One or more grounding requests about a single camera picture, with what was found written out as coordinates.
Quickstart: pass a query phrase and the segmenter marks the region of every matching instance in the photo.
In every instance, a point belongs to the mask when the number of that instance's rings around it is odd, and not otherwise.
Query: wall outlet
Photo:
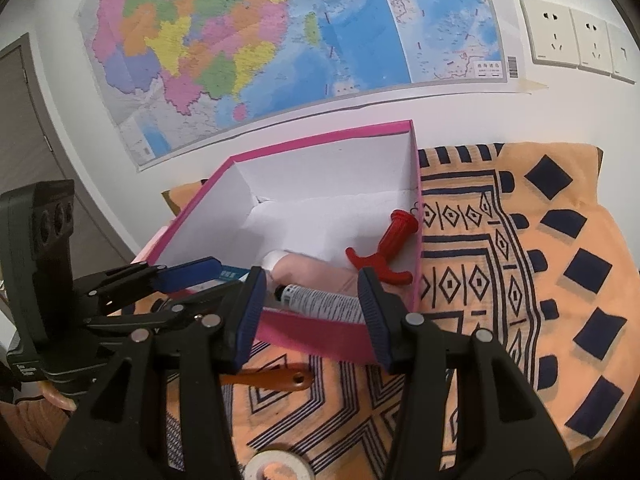
[[[640,52],[634,38],[626,30],[607,23],[609,46],[613,60],[611,75],[635,83],[640,75]]]
[[[578,66],[578,46],[569,8],[541,0],[520,0],[534,63]]]
[[[613,72],[607,22],[581,10],[571,9],[578,39],[580,68],[603,74]]]

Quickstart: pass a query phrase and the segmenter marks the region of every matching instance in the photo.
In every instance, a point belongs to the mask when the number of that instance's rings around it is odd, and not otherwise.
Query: black cap
[[[276,297],[276,300],[282,300],[282,293],[284,292],[285,288],[287,288],[287,285],[278,285],[276,287],[276,290],[273,291],[273,295]]]

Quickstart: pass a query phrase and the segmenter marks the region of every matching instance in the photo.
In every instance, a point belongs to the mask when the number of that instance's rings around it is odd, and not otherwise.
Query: white wall
[[[568,140],[605,152],[600,201],[640,262],[640,84],[530,61],[522,13],[527,78],[548,89],[532,94],[467,94],[334,112],[245,134],[136,171],[94,84],[76,23],[82,0],[12,0],[0,15],[0,47],[32,33],[45,101],[68,155],[105,216],[135,251],[172,218],[160,193],[209,176],[229,155],[259,146],[363,124],[413,119],[418,145]],[[609,0],[550,0],[624,27]]]

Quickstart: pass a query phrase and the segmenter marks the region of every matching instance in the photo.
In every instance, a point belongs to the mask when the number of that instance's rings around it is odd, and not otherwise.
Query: colorful map
[[[490,0],[86,0],[79,22],[139,166],[323,100],[506,80]]]

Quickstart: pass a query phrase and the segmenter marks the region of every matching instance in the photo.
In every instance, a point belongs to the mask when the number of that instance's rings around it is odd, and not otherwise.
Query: white tape
[[[264,468],[269,464],[283,464],[296,475],[296,480],[314,480],[316,476],[309,464],[301,457],[288,451],[270,449],[257,453],[244,468],[244,480],[264,480]]]

